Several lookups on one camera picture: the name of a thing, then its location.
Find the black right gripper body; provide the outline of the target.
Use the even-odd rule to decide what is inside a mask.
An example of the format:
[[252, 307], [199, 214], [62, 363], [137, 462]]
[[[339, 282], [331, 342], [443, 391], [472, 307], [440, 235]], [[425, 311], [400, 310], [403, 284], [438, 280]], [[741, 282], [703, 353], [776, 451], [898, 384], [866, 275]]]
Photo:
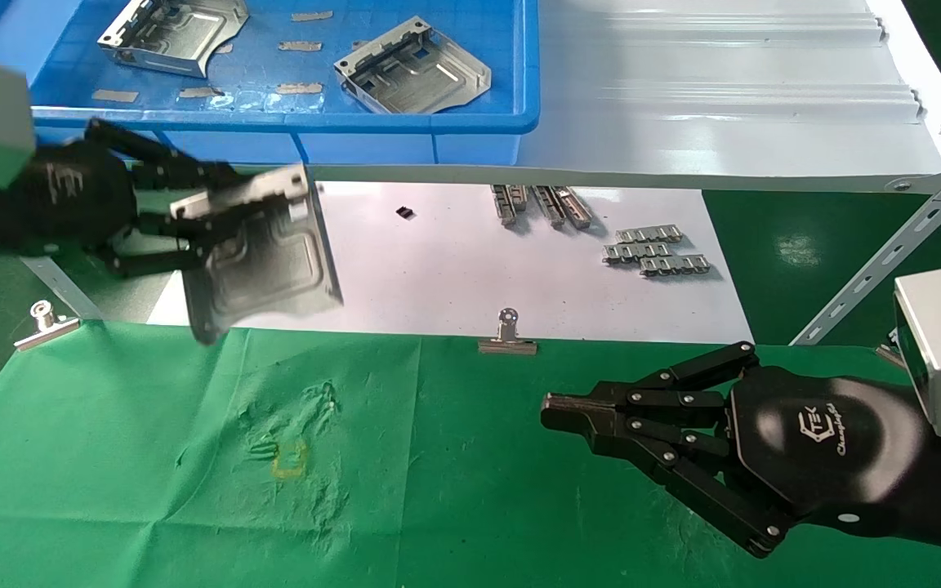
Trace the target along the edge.
[[743, 468], [796, 522], [899, 533], [897, 494], [929, 438], [910, 388], [761, 366], [732, 384], [729, 414]]

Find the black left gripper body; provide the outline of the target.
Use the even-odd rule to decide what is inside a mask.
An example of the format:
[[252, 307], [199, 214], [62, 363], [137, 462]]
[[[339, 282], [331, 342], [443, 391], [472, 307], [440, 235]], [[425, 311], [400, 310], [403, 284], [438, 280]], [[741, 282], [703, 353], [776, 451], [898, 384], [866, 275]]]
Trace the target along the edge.
[[138, 217], [127, 165], [86, 139], [39, 146], [16, 178], [16, 189], [25, 227], [45, 244], [98, 246]]

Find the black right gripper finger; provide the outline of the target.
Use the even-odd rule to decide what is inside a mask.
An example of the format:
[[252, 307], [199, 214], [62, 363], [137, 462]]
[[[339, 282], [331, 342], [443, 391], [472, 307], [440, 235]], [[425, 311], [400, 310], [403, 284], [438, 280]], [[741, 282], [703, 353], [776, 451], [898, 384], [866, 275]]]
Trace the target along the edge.
[[543, 421], [577, 417], [643, 417], [655, 421], [701, 421], [729, 406], [717, 390], [758, 364], [755, 346], [745, 341], [707, 351], [636, 382], [598, 381], [586, 394], [547, 394]]
[[755, 558], [772, 554], [794, 518], [751, 485], [733, 483], [729, 423], [722, 412], [664, 418], [645, 412], [544, 412], [542, 424], [582, 436], [591, 453], [630, 462]]

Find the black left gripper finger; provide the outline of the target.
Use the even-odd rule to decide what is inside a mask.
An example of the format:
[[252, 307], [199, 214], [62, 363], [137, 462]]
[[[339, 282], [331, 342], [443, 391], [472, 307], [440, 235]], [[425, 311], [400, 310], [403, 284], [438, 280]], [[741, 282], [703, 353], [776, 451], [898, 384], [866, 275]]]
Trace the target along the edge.
[[139, 215], [100, 245], [100, 263], [116, 278], [194, 270], [223, 241], [211, 220]]
[[101, 118], [87, 123], [87, 141], [96, 156], [89, 189], [93, 194], [134, 194], [137, 190], [231, 189], [240, 174], [228, 163], [198, 160]]

